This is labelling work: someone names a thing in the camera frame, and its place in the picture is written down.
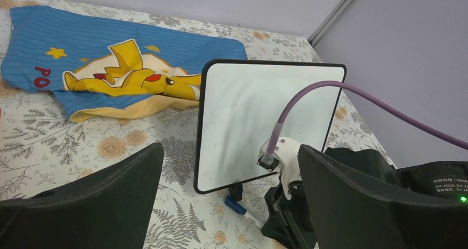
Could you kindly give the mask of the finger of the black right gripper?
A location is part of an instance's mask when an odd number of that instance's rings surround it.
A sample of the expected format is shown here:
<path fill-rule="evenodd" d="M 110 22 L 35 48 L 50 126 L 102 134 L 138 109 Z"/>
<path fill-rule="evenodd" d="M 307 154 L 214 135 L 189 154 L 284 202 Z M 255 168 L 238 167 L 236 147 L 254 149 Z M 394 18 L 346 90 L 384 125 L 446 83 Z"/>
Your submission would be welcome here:
<path fill-rule="evenodd" d="M 228 195 L 236 202 L 243 199 L 243 184 L 235 183 L 228 186 Z"/>

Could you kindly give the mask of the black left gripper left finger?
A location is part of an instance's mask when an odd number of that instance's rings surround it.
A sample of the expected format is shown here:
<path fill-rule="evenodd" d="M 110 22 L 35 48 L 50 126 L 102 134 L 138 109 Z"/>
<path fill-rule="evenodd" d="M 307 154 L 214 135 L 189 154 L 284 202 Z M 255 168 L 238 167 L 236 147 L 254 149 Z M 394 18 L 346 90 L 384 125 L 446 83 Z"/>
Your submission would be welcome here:
<path fill-rule="evenodd" d="M 153 143 L 89 176 L 1 202 L 2 248 L 143 248 L 164 149 Z"/>

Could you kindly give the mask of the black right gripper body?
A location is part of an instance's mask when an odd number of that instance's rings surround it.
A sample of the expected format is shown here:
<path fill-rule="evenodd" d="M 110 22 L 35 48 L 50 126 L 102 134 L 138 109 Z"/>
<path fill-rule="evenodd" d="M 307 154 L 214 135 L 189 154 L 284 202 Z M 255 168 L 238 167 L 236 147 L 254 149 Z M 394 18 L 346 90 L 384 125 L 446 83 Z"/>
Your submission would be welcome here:
<path fill-rule="evenodd" d="M 261 233 L 286 248 L 315 248 L 317 239 L 302 183 L 294 182 L 290 194 L 291 199 L 286 199 L 282 184 L 267 191 L 269 216 Z"/>

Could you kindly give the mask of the white marker pen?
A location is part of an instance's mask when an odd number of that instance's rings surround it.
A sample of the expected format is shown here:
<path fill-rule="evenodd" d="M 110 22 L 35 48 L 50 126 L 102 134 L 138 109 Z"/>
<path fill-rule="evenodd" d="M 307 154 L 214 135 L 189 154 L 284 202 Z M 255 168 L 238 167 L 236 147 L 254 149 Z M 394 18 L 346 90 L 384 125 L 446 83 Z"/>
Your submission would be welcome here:
<path fill-rule="evenodd" d="M 263 227 L 263 223 L 260 220 L 255 218 L 246 208 L 232 199 L 229 195 L 226 196 L 224 204 L 238 215 L 248 219 L 251 223 L 255 224 L 255 226 L 259 227 L 260 229 Z"/>

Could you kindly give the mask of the black framed whiteboard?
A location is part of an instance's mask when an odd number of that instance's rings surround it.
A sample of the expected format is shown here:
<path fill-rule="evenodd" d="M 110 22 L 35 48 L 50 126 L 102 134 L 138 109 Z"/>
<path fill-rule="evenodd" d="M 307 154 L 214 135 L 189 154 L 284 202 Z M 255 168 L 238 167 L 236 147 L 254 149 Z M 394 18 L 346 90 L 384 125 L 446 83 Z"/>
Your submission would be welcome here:
<path fill-rule="evenodd" d="M 194 190 L 207 194 L 269 176 L 257 161 L 291 98 L 321 81 L 344 82 L 343 64 L 215 59 L 203 68 Z"/>

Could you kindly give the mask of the blue marker cap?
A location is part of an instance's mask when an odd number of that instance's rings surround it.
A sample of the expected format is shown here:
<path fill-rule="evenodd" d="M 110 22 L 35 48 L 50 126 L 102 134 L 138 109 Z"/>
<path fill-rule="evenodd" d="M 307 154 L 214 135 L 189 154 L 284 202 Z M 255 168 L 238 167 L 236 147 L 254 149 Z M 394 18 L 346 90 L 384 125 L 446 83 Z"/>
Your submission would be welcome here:
<path fill-rule="evenodd" d="M 247 210 L 229 195 L 225 197 L 224 204 L 239 215 L 245 215 Z"/>

